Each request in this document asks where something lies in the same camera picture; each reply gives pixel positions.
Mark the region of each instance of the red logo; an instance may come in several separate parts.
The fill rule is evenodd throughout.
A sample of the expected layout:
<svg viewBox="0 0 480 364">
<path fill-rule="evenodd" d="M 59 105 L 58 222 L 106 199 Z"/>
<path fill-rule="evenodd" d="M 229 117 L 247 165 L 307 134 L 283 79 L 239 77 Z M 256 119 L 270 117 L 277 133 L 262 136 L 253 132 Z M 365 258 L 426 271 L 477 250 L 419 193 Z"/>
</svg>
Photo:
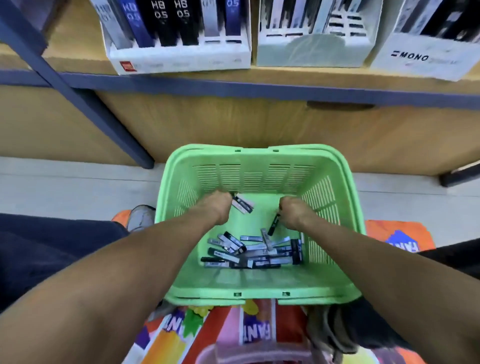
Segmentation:
<svg viewBox="0 0 480 364">
<path fill-rule="evenodd" d="M 132 62 L 130 61 L 120 61 L 121 66 L 125 70 L 125 72 L 137 72 L 135 67 L 133 66 Z"/>
</svg>

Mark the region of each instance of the pants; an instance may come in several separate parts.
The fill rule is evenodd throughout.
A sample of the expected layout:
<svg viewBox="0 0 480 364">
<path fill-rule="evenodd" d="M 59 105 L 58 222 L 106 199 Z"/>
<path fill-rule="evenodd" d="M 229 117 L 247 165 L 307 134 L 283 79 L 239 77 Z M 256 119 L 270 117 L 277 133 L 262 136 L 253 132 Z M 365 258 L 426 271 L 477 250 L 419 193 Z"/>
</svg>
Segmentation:
<svg viewBox="0 0 480 364">
<path fill-rule="evenodd" d="M 419 252 L 426 258 L 445 264 L 480 279 L 480 239 Z M 411 346 L 398 335 L 363 297 L 338 305 L 352 341 L 367 349 Z"/>
<path fill-rule="evenodd" d="M 112 221 L 0 214 L 0 312 L 44 279 L 127 235 Z"/>
</svg>

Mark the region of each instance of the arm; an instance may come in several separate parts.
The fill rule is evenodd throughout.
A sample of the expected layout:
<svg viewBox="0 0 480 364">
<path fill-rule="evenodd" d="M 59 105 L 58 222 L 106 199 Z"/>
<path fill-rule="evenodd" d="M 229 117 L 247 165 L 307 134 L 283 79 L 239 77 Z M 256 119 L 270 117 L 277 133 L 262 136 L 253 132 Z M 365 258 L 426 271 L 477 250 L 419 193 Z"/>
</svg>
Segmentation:
<svg viewBox="0 0 480 364">
<path fill-rule="evenodd" d="M 121 363 L 183 262 L 228 220 L 215 192 L 45 280 L 0 315 L 0 363 Z"/>
<path fill-rule="evenodd" d="M 480 362 L 478 280 L 330 224 L 299 199 L 280 208 L 284 225 L 313 238 L 426 362 Z"/>
</svg>

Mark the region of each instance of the pant leg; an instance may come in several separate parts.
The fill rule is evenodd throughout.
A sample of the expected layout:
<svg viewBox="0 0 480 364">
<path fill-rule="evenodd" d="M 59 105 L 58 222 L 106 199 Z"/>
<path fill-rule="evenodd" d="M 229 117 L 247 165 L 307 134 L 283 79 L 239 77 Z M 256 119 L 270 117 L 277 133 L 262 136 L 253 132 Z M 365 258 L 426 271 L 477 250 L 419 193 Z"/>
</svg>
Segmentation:
<svg viewBox="0 0 480 364">
<path fill-rule="evenodd" d="M 417 254 L 480 279 L 480 239 Z M 396 346 L 412 349 L 410 344 L 390 327 L 364 297 L 339 305 L 338 309 L 348 335 L 356 344 L 367 349 Z"/>
<path fill-rule="evenodd" d="M 51 275 L 127 235 L 111 221 L 0 214 L 0 312 Z"/>
<path fill-rule="evenodd" d="M 113 221 L 67 220 L 0 214 L 0 231 L 50 246 L 77 258 L 128 235 Z"/>
</svg>

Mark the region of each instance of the floor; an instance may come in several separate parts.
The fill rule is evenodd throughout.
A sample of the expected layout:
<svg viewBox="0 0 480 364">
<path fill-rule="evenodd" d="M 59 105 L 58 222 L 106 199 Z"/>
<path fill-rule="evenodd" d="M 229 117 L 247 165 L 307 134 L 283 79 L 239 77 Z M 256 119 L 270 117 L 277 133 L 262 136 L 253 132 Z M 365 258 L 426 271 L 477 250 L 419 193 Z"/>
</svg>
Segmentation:
<svg viewBox="0 0 480 364">
<path fill-rule="evenodd" d="M 139 204 L 155 206 L 163 169 L 0 157 L 0 212 L 110 220 Z M 354 178 L 365 219 L 421 222 L 437 246 L 480 236 L 480 180 L 445 189 L 426 176 Z"/>
</svg>

